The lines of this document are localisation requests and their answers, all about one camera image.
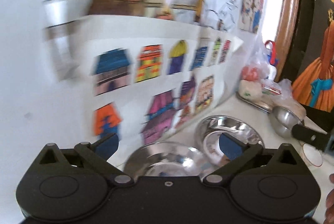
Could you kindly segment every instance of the human hand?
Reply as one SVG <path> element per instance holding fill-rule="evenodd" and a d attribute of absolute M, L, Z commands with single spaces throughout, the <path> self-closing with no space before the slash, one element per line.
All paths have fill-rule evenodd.
<path fill-rule="evenodd" d="M 329 180 L 334 184 L 334 174 L 329 176 Z M 334 189 L 329 192 L 326 198 L 326 213 L 325 213 L 325 222 L 324 224 L 333 224 L 334 223 Z"/>

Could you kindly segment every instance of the teal ribbon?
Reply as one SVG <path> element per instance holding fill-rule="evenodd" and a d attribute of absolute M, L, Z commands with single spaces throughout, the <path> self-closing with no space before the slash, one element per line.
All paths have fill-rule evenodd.
<path fill-rule="evenodd" d="M 320 80 L 320 79 L 316 79 L 312 82 L 311 86 L 312 86 L 312 90 L 311 90 L 311 94 L 313 95 L 311 103 L 310 103 L 310 107 L 314 107 L 315 104 L 318 101 L 319 95 L 320 95 L 320 91 L 324 91 L 324 90 L 330 90 L 332 88 L 333 85 L 333 80 L 332 79 L 327 79 L 327 80 Z"/>

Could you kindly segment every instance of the metal bowl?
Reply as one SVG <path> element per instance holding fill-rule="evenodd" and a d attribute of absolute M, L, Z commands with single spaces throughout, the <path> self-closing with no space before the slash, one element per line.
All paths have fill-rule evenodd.
<path fill-rule="evenodd" d="M 260 143 L 264 147 L 260 135 L 245 122 L 225 115 L 207 117 L 198 124 L 195 141 L 197 148 L 216 166 L 221 167 L 228 162 L 219 148 L 219 137 L 222 133 L 228 133 L 245 144 Z"/>
<path fill-rule="evenodd" d="M 157 142 L 140 147 L 125 163 L 124 172 L 137 180 L 139 176 L 199 176 L 214 171 L 213 165 L 199 150 L 175 142 Z"/>
<path fill-rule="evenodd" d="M 269 120 L 275 132 L 283 138 L 292 137 L 291 130 L 296 124 L 303 125 L 303 122 L 293 112 L 282 106 L 273 108 L 269 114 Z"/>

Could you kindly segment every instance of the wooden frame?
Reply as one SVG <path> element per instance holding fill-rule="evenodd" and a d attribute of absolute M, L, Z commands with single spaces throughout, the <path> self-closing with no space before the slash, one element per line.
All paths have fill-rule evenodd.
<path fill-rule="evenodd" d="M 276 81 L 279 80 L 290 50 L 291 41 L 295 32 L 299 0 L 283 0 L 280 22 L 276 35 L 276 49 L 279 63 L 277 66 Z"/>

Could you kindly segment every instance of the red food item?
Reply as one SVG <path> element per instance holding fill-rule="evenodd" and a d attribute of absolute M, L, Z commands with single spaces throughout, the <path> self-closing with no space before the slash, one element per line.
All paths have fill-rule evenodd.
<path fill-rule="evenodd" d="M 258 68 L 244 67 L 241 71 L 241 79 L 249 82 L 256 82 L 259 80 Z"/>

